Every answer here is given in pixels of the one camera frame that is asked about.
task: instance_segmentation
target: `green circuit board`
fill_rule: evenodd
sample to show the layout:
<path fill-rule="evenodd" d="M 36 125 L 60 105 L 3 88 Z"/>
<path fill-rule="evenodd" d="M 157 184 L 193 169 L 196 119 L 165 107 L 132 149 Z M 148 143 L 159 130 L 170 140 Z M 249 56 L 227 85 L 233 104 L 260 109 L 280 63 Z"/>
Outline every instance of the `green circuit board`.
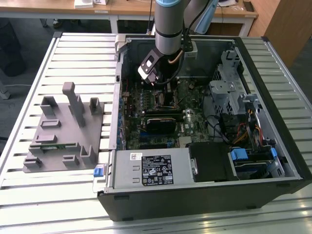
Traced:
<path fill-rule="evenodd" d="M 200 108 L 203 97 L 204 86 L 192 87 L 192 82 L 182 80 L 174 92 L 174 103 L 172 109 L 183 110 L 183 120 L 176 122 L 175 131 L 166 135 L 151 135 L 145 130 L 146 117 L 142 112 L 146 110 L 156 110 L 156 96 L 158 90 L 142 90 L 134 87 L 131 90 L 129 104 L 132 109 L 125 118 L 126 127 L 126 148 L 149 149 L 149 148 L 179 148 L 179 140 L 191 139 L 191 142 L 209 141 L 209 132 L 205 126 L 205 119 Z"/>

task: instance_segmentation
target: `blue plastic clip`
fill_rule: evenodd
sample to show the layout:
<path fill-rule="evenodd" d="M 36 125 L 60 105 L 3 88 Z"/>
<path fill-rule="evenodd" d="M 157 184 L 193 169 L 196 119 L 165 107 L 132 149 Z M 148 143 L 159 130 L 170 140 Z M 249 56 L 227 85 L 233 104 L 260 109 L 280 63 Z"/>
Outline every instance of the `blue plastic clip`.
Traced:
<path fill-rule="evenodd" d="M 104 168 L 95 167 L 93 170 L 93 177 L 103 177 L 103 176 L 104 176 Z"/>
<path fill-rule="evenodd" d="M 248 155 L 245 149 L 237 148 L 231 151 L 232 160 L 248 159 Z"/>
<path fill-rule="evenodd" d="M 277 152 L 275 148 L 271 148 L 271 154 L 273 155 L 274 158 L 277 157 Z"/>

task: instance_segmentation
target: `white cable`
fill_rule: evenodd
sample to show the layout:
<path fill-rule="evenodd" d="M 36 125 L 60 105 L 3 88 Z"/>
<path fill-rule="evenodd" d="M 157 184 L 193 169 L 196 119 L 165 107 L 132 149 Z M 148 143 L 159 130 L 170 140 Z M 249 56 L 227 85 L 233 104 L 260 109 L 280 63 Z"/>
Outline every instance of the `white cable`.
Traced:
<path fill-rule="evenodd" d="M 31 84 L 8 84 L 8 85 L 5 85 L 5 87 L 8 87 L 8 86 L 31 86 Z"/>

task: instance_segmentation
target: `aluminum work table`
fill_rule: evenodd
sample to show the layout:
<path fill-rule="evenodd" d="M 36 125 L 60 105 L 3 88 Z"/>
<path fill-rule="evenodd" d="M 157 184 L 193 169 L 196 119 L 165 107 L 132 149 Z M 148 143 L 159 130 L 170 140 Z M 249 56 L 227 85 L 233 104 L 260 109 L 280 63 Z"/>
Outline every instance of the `aluminum work table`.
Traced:
<path fill-rule="evenodd" d="M 0 157 L 0 233 L 312 233 L 312 185 L 261 209 L 113 222 L 93 193 L 93 170 L 25 174 L 21 169 L 39 123 L 42 97 L 68 102 L 62 95 L 65 81 L 75 82 L 82 101 L 98 97 L 105 103 L 99 160 L 108 160 L 115 39 L 113 34 L 80 33 L 52 39 Z M 243 41 L 312 169 L 311 104 L 269 42 Z"/>

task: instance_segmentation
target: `yellow wire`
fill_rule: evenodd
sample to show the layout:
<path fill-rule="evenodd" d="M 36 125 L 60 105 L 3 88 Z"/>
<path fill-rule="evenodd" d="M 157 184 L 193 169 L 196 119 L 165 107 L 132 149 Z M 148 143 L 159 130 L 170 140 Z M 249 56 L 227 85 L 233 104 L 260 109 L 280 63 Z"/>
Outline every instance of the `yellow wire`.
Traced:
<path fill-rule="evenodd" d="M 245 132 L 239 139 L 237 139 L 233 144 L 240 142 L 243 138 L 247 136 L 247 132 Z"/>

